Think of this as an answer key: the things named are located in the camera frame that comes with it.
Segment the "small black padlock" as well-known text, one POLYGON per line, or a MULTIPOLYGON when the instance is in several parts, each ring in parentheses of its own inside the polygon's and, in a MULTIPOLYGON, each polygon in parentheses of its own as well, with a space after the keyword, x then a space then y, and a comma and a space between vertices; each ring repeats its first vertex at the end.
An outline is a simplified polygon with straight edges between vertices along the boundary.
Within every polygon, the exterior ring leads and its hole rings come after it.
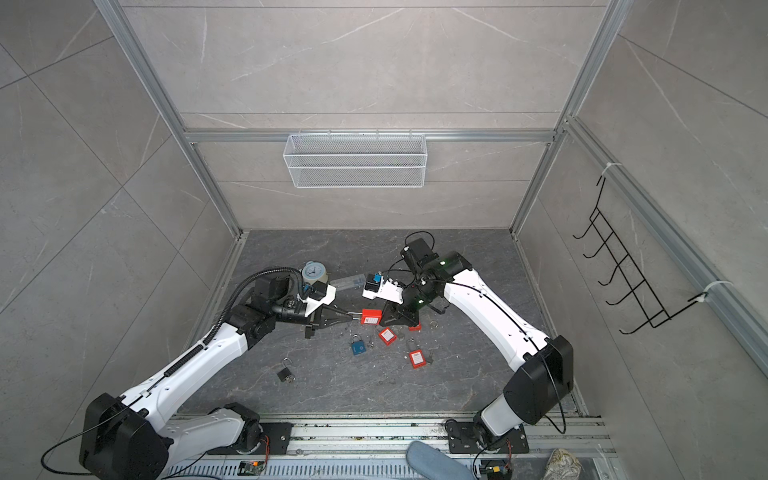
POLYGON ((292 361, 287 357, 281 361, 281 369, 277 372, 277 376, 281 382, 292 383, 295 381, 296 377, 290 369, 291 365, 292 361))

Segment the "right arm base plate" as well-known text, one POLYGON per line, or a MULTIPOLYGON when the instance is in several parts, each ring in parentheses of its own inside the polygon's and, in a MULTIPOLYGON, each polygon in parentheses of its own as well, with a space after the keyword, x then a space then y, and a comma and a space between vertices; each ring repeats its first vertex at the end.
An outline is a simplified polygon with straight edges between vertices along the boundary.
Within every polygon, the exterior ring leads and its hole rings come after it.
POLYGON ((501 452, 525 454, 530 451, 527 435, 522 425, 509 430, 503 436, 495 436, 479 422, 448 419, 444 422, 448 437, 448 449, 452 454, 476 454, 501 452))

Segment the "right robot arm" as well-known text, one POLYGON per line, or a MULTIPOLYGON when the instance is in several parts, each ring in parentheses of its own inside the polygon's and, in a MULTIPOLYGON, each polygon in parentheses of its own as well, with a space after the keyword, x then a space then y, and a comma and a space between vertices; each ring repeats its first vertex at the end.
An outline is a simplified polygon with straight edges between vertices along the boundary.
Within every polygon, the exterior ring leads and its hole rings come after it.
POLYGON ((397 281, 385 270, 368 274, 363 286, 365 298, 385 301, 381 326, 417 327, 420 311, 442 298, 490 339, 512 371, 502 392, 474 417, 478 443, 487 446, 562 406, 574 387, 574 350, 566 338, 552 338, 524 320, 456 251, 440 255, 419 237, 405 242, 400 261, 411 281, 397 281))

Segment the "blue padlock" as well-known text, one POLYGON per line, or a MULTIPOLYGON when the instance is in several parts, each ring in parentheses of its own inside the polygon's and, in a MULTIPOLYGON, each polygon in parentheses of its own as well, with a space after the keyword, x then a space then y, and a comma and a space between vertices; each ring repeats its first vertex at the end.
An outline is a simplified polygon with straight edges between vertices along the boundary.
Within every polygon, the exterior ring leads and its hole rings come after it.
POLYGON ((366 352, 366 345, 360 335, 354 334, 351 338, 351 351, 354 356, 361 355, 366 352))

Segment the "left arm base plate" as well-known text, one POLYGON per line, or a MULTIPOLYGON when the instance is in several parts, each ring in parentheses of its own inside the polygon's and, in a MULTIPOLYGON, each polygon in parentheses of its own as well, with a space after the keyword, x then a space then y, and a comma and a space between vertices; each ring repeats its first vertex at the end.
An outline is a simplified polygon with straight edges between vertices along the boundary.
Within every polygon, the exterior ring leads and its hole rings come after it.
POLYGON ((262 433, 254 440, 252 448, 225 446, 207 451, 208 455, 264 455, 269 447, 270 455, 286 455, 291 441, 293 423, 268 422, 261 424, 262 433))

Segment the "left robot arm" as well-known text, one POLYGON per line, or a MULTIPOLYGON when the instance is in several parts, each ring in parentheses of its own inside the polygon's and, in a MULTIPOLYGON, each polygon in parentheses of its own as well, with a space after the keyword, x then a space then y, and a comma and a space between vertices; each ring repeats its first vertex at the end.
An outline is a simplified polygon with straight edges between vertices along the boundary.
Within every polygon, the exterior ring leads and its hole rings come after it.
POLYGON ((158 479, 167 467, 217 448, 250 454, 268 447, 260 417, 233 402, 190 421, 178 409, 226 365, 255 347, 279 322, 314 326, 335 301, 335 287, 308 283, 300 270, 272 267, 240 282, 218 319, 193 346, 119 396, 87 407, 80 475, 98 479, 158 479))

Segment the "red padlock long shackle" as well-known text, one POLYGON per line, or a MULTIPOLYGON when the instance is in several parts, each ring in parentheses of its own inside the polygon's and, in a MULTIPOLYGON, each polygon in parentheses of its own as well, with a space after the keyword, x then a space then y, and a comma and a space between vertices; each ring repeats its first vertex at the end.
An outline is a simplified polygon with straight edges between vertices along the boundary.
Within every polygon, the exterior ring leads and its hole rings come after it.
POLYGON ((383 311, 379 309, 363 309, 360 312, 346 312, 345 316, 358 321, 361 325, 377 326, 381 324, 383 311))

